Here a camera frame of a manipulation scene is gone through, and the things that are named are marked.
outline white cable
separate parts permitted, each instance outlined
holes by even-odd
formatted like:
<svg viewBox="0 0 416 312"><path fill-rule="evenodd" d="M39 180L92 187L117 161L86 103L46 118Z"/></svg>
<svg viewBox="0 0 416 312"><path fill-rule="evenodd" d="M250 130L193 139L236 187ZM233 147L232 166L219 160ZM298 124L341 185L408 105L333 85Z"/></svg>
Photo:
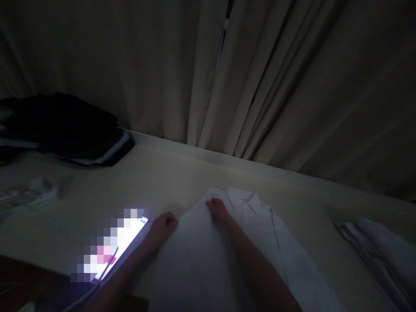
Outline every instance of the white cable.
<svg viewBox="0 0 416 312"><path fill-rule="evenodd" d="M63 312L71 311L75 306L77 306L80 302L84 301L88 296L91 295L92 292L94 292L98 287L100 287L102 285L102 283L101 283L102 277L104 276L105 272L107 271L108 267L110 266L111 262L113 261L117 251L118 251L118 246L117 246L116 251L114 252L113 256L111 257L110 261L108 262L107 266L105 267L105 270L103 271L103 273L101 273L97 284L95 284L93 288L91 288L89 291L87 291L82 297L80 297L74 303L71 303L69 306L67 306Z"/></svg>

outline white desk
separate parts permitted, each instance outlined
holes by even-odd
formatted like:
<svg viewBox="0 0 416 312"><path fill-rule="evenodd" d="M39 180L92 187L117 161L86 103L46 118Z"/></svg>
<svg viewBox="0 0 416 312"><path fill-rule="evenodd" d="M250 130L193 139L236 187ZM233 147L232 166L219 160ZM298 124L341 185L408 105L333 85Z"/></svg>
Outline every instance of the white desk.
<svg viewBox="0 0 416 312"><path fill-rule="evenodd" d="M65 198L43 207L42 214L10 216L0 224L0 254L60 273L75 272L76 256L94 239L103 220L123 208L147 208L157 216L177 216L210 187L253 190L286 222L340 300L350 311L390 311L380 292L328 215L334 208L350 216L385 224L416 241L416 207L325 180L134 134L136 147L111 168L83 168L37 153L0 168L0 188L44 176L72 183ZM151 298L154 265L134 293Z"/></svg>

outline smartphone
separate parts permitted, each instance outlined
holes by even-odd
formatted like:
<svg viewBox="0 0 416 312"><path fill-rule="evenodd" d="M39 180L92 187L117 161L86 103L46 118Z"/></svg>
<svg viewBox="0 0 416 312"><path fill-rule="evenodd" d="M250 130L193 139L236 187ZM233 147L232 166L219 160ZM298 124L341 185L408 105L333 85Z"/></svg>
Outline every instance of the smartphone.
<svg viewBox="0 0 416 312"><path fill-rule="evenodd" d="M97 266L95 270L97 274L95 275L94 280L103 280L106 277L106 275L111 271L111 268L114 267L118 259L126 251L134 238L148 221L145 217L132 218L129 220L129 224L125 224L124 227L117 228L117 238L111 238L112 243L110 246L97 246L97 256L91 256L92 262L97 259Z"/></svg>

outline beige curtain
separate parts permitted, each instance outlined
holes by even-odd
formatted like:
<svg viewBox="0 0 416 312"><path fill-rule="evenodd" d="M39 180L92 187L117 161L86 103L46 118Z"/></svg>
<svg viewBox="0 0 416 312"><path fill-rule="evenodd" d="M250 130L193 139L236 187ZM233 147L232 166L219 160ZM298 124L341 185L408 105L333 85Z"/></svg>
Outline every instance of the beige curtain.
<svg viewBox="0 0 416 312"><path fill-rule="evenodd" d="M3 1L0 98L72 93L123 127L186 143L208 107L227 4Z"/></svg>
<svg viewBox="0 0 416 312"><path fill-rule="evenodd" d="M69 92L139 132L416 199L415 2L227 4L0 4L0 97Z"/></svg>

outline white shirt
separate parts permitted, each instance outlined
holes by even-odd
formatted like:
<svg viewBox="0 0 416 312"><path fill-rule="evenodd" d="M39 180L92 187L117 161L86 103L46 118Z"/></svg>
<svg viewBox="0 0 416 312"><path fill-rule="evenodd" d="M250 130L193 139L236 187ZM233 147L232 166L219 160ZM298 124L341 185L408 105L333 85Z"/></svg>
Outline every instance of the white shirt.
<svg viewBox="0 0 416 312"><path fill-rule="evenodd" d="M254 192L209 189L179 220L159 250L149 311L253 311L228 237L206 200L217 197L273 265L303 311L345 311L311 258L273 209Z"/></svg>

